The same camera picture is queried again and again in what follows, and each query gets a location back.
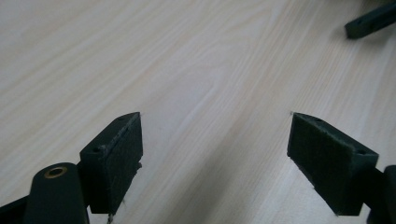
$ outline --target brass insert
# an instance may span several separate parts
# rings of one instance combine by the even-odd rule
[[[56,178],[58,176],[64,175],[66,172],[67,172],[66,167],[58,166],[58,167],[54,167],[54,168],[48,170],[44,174],[44,177],[46,177],[47,179],[52,179],[52,178]]]

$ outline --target black object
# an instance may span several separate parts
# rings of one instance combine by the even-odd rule
[[[345,26],[346,36],[350,39],[362,38],[394,22],[396,22],[396,3],[390,3],[349,22]]]
[[[113,120],[80,152],[81,161],[38,172],[30,194],[0,208],[0,223],[89,223],[115,215],[143,156],[138,112]]]
[[[396,224],[396,166],[375,169],[378,154],[308,115],[294,113],[288,156],[336,215],[358,216],[371,209],[367,223]]]

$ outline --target cylindrical black part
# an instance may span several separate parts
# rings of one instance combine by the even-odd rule
[[[89,223],[75,164],[54,164],[35,175],[23,223]]]

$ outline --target light wood surface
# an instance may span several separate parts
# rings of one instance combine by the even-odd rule
[[[373,2],[1,1],[0,204],[140,111],[143,168],[114,223],[364,223],[286,150],[296,111],[396,163],[395,27],[343,30]]]

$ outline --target wood grain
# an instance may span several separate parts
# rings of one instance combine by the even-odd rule
[[[0,204],[140,111],[145,154],[114,223],[364,223],[287,157],[291,116],[396,163],[396,33],[361,0],[1,1]],[[90,215],[92,223],[106,216]]]

